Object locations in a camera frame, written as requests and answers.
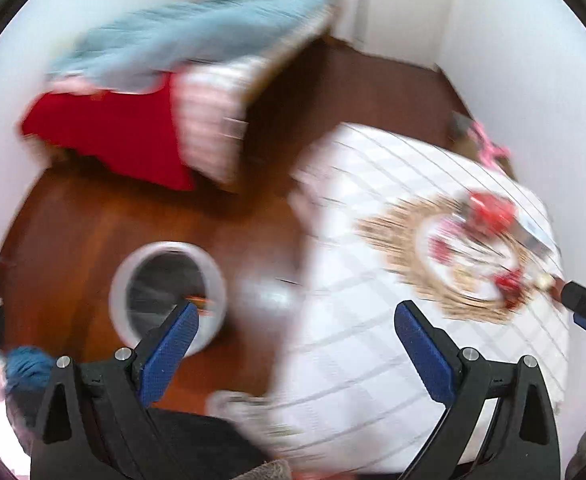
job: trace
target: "decorative wreath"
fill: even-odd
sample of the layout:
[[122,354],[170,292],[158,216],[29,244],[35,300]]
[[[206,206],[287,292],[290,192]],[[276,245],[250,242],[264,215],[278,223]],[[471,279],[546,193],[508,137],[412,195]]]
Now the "decorative wreath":
[[[448,197],[402,201],[389,207],[382,215],[360,220],[357,230],[371,246],[385,253],[387,270],[402,276],[404,283],[415,288],[419,298],[437,301],[446,317],[505,324],[514,315],[513,306],[507,308],[502,298],[484,300],[473,296],[486,276],[471,272],[473,267],[453,264],[451,274],[456,288],[452,288],[425,263],[417,251],[419,232],[426,221],[434,216],[452,216],[459,210],[460,203]],[[499,238],[510,248],[520,267],[524,268],[531,261],[529,250],[511,235],[500,235]],[[482,265],[481,258],[473,258],[473,261]],[[532,291],[531,286],[525,286],[519,306],[530,301]]]

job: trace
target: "white bowl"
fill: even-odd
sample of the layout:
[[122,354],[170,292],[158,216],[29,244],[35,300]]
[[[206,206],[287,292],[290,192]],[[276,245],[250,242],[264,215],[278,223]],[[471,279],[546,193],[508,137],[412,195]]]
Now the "white bowl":
[[119,265],[113,277],[108,295],[108,310],[115,331],[124,344],[135,348],[142,334],[134,328],[128,306],[128,289],[133,276],[140,267],[155,256],[163,253],[182,253],[188,256],[198,267],[204,281],[208,300],[207,316],[199,316],[199,328],[185,357],[205,348],[217,335],[227,314],[227,294],[224,278],[211,256],[199,247],[183,242],[155,242],[140,247],[129,254]]

